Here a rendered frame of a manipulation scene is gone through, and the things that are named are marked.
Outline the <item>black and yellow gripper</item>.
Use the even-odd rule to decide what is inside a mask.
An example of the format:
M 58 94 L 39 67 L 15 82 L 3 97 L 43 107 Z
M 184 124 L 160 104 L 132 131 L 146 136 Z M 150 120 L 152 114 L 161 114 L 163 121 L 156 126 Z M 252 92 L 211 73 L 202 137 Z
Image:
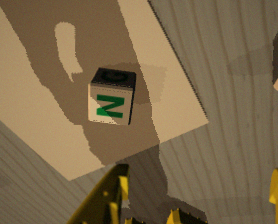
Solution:
M 96 184 L 66 224 L 120 224 L 122 200 L 128 200 L 130 167 L 113 166 Z M 278 224 L 278 168 L 270 183 L 269 201 L 276 204 Z

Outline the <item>tan flat mat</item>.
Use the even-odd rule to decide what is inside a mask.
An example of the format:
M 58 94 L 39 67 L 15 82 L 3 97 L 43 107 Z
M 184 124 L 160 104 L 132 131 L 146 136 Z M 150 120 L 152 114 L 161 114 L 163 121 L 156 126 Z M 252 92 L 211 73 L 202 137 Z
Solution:
M 98 68 L 136 73 L 130 125 L 88 119 Z M 0 120 L 68 181 L 209 123 L 147 0 L 0 0 Z

